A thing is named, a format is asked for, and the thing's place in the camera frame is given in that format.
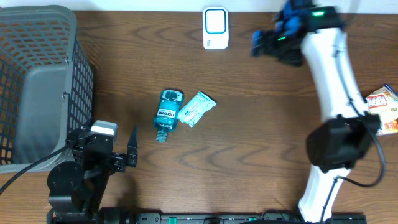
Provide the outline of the blue Listerine mouthwash bottle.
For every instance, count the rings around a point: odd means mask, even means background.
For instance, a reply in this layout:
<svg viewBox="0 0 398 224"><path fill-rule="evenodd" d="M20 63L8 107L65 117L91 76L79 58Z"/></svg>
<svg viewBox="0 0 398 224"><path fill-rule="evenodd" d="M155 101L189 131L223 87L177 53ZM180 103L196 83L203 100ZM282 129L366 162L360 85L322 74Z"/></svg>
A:
<svg viewBox="0 0 398 224"><path fill-rule="evenodd" d="M183 99L183 92L178 90L166 89L160 94L159 107L154 117L154 127L157 129L156 140L158 142L166 142L168 133L175 131Z"/></svg>

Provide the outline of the teal wet wipes pack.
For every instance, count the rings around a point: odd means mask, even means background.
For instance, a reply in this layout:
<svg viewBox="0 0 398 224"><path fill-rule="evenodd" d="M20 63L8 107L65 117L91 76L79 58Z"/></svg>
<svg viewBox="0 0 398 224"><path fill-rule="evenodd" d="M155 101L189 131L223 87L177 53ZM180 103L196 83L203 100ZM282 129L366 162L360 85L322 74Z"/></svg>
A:
<svg viewBox="0 0 398 224"><path fill-rule="evenodd" d="M201 117L213 107L216 101L199 91L179 112L178 119L191 128L199 122Z"/></svg>

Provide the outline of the yellow snack bag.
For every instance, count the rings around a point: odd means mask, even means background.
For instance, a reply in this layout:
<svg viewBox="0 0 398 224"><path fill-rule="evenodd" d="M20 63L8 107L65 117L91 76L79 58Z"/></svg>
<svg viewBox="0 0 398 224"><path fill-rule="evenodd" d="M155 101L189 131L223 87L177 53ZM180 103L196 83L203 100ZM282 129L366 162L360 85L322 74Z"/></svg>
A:
<svg viewBox="0 0 398 224"><path fill-rule="evenodd" d="M381 120L377 135L397 133L397 93L391 86L385 84L367 96L366 101L369 112L378 115Z"/></svg>

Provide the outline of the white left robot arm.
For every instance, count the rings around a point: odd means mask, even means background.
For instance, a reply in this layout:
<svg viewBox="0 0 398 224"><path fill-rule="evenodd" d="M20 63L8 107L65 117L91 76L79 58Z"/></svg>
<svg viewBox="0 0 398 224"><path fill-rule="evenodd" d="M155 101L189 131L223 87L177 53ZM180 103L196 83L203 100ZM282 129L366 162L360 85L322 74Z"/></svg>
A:
<svg viewBox="0 0 398 224"><path fill-rule="evenodd" d="M55 166L47 177L48 223L135 223L122 207L100 207L109 177L137 165L137 128L126 153L113 152L114 136L82 126L67 136L74 160Z"/></svg>

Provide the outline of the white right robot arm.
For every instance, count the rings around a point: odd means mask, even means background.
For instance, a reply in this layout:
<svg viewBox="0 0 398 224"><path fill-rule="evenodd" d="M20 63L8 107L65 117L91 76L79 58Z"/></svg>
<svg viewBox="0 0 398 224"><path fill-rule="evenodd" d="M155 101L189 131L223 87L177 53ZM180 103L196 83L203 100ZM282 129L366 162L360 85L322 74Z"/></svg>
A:
<svg viewBox="0 0 398 224"><path fill-rule="evenodd" d="M311 163L304 195L298 202L304 223L332 219L332 207L356 163L377 144L381 120L371 114L356 83L348 54L346 24L333 6L287 1L275 28L252 35L253 56L307 63L317 91L321 125L306 140Z"/></svg>

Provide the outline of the white barcode scanner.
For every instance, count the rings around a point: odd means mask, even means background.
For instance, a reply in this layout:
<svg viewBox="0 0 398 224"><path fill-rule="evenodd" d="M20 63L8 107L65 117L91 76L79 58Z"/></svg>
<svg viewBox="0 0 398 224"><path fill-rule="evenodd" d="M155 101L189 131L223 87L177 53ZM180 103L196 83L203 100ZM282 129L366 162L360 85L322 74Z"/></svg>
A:
<svg viewBox="0 0 398 224"><path fill-rule="evenodd" d="M202 12L203 47L226 49L229 44L229 16L224 7L207 7Z"/></svg>

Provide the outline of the grey plastic shopping basket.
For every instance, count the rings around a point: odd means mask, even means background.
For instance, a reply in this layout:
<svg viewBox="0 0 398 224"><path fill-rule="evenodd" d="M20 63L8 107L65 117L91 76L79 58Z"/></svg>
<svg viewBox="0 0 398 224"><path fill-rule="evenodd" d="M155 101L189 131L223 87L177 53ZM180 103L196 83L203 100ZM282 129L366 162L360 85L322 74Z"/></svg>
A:
<svg viewBox="0 0 398 224"><path fill-rule="evenodd" d="M70 161L68 133L92 116L94 75L63 6L1 9L1 172Z"/></svg>

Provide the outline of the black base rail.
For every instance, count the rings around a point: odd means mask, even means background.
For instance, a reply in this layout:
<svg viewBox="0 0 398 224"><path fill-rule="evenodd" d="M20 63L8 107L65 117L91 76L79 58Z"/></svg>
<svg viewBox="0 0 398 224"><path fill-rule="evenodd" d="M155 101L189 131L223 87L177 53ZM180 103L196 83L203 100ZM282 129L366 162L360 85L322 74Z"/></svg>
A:
<svg viewBox="0 0 398 224"><path fill-rule="evenodd" d="M298 224L305 223L298 207L294 210L266 210L263 213L132 213L122 207L103 207L100 224Z"/></svg>

